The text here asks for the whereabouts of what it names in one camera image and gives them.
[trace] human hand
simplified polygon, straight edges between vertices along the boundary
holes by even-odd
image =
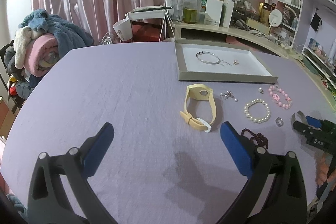
[[[325,182],[329,183],[333,181],[334,179],[336,179],[336,169],[328,177],[329,166],[326,164],[326,157],[327,157],[327,154],[324,153],[320,163],[318,164],[318,171],[317,171],[318,174],[317,174],[316,182],[319,186],[322,186],[323,183]],[[331,191],[334,190],[335,186],[336,186],[336,182],[332,186]]]

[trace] silver bangle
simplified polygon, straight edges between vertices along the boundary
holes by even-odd
[[[210,54],[210,55],[216,57],[216,58],[218,59],[218,61],[217,61],[217,62],[204,61],[204,60],[202,60],[202,59],[199,58],[199,55],[202,55],[202,54]],[[200,60],[201,62],[203,62],[203,63],[205,63],[205,64],[209,64],[209,65],[217,65],[217,64],[220,64],[220,62],[221,62],[221,60],[219,59],[219,57],[218,57],[217,55],[211,53],[211,52],[198,52],[198,53],[196,53],[196,57],[197,57],[197,59]]]

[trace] rolled pink blanket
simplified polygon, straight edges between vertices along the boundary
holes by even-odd
[[[48,63],[50,55],[58,57],[58,44],[52,34],[46,33],[27,45],[25,69],[36,77],[45,75],[56,63]]]

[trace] pile of clothes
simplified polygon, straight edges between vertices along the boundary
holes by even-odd
[[[10,95],[27,99],[46,73],[70,50],[93,45],[92,36],[44,9],[26,16],[6,50]]]

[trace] pink beaded bracelet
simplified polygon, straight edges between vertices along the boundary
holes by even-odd
[[[279,107],[282,107],[283,109],[291,108],[292,99],[288,97],[288,94],[284,90],[280,89],[277,85],[270,85],[268,91],[269,95],[273,98],[272,101],[274,101]],[[286,101],[284,103],[281,102],[280,96],[275,92],[279,92],[279,94],[284,95]]]

